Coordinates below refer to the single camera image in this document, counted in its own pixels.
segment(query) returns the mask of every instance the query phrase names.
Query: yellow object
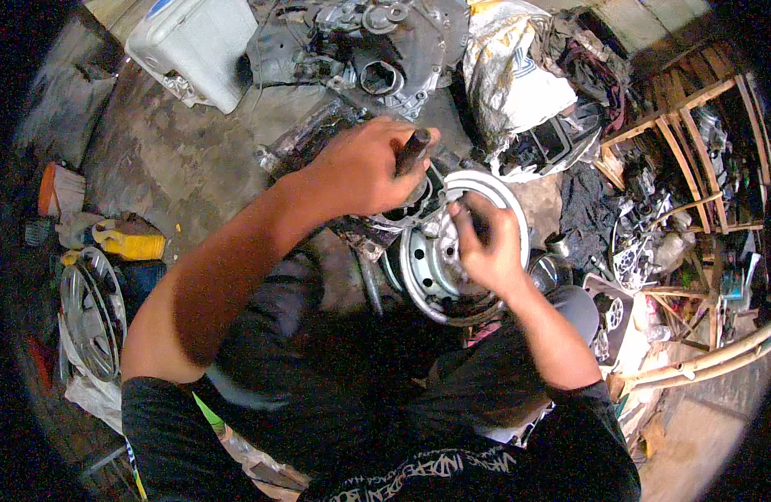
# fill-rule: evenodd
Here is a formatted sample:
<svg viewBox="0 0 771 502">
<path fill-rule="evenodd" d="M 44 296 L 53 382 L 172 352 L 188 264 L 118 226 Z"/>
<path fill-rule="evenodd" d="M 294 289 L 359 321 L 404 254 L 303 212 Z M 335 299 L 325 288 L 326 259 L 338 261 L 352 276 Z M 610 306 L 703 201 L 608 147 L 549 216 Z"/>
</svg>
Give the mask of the yellow object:
<svg viewBox="0 0 771 502">
<path fill-rule="evenodd" d="M 123 259 L 159 259 L 165 249 L 165 236 L 141 221 L 117 222 L 107 219 L 92 227 L 92 237 L 107 253 Z"/>
<path fill-rule="evenodd" d="M 80 254 L 81 254 L 80 251 L 70 250 L 67 253 L 65 253 L 64 255 L 60 256 L 59 257 L 59 261 L 64 266 L 72 265 L 72 264 L 76 263 L 77 259 L 79 259 L 79 255 Z"/>
</svg>

